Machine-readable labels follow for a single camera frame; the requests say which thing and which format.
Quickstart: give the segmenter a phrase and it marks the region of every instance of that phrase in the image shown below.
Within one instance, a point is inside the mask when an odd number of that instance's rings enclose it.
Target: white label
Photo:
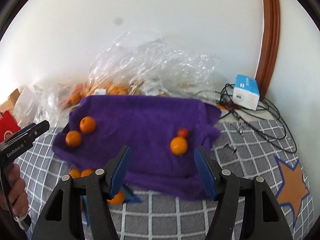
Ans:
[[[103,95],[106,95],[107,94],[107,90],[106,89],[103,89],[103,88],[97,88],[95,91],[94,91],[94,95],[95,96],[103,96]]]

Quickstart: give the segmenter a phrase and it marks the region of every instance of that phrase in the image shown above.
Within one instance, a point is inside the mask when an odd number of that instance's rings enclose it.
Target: brown wooden trim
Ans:
[[[279,47],[280,1],[263,0],[264,31],[261,54],[256,73],[261,96],[265,96],[270,85]]]

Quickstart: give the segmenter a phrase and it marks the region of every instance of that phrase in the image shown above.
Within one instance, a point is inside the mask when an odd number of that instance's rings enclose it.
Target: purple cloth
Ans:
[[[194,162],[194,150],[202,145],[209,153],[220,136],[214,128],[220,109],[196,99],[146,96],[90,96],[81,100],[69,116],[70,130],[79,131],[79,123],[91,116],[97,123],[92,134],[82,134],[78,148],[65,143],[60,132],[53,151],[81,170],[103,167],[124,144],[132,148],[133,159],[125,183],[179,196],[187,200],[207,198]],[[188,151],[176,156],[170,142],[177,131],[187,128]]]

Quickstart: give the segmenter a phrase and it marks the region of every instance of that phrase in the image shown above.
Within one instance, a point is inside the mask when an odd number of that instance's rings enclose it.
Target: checkered tablecloth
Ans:
[[[273,136],[279,136],[284,132],[274,120],[251,122],[251,125]],[[231,170],[239,177],[263,176],[275,194],[282,179],[274,156],[291,166],[295,165],[298,156],[277,150],[244,124],[220,122],[217,128],[221,130],[221,136],[212,149],[211,158],[216,159],[222,168]],[[32,219],[29,237],[53,188],[60,177],[70,170],[70,166],[55,158],[52,152],[52,140],[59,131],[60,128],[55,128],[45,138],[36,140],[34,147],[16,160],[21,167],[21,175],[27,183]],[[275,143],[286,149],[292,149],[290,137]],[[303,178],[309,188],[308,177],[304,172]],[[141,204],[110,206],[111,216],[121,240],[204,239],[216,209],[216,202],[189,202],[138,188],[134,188],[134,192],[143,201]],[[244,198],[240,198],[232,239],[239,239],[243,210]],[[282,210],[294,240],[302,239],[312,226],[312,195],[303,200],[294,228],[290,207],[284,207]],[[90,228],[86,226],[85,221],[84,231],[86,239],[92,239]]]

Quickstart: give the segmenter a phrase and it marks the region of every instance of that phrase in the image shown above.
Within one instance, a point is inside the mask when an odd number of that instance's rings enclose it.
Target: orange star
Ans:
[[[275,157],[275,159],[278,163],[282,177],[282,184],[276,194],[276,198],[280,206],[289,205],[291,207],[294,227],[301,208],[302,200],[304,200],[310,192],[303,180],[299,161],[297,161],[295,166],[292,168],[277,157]]]

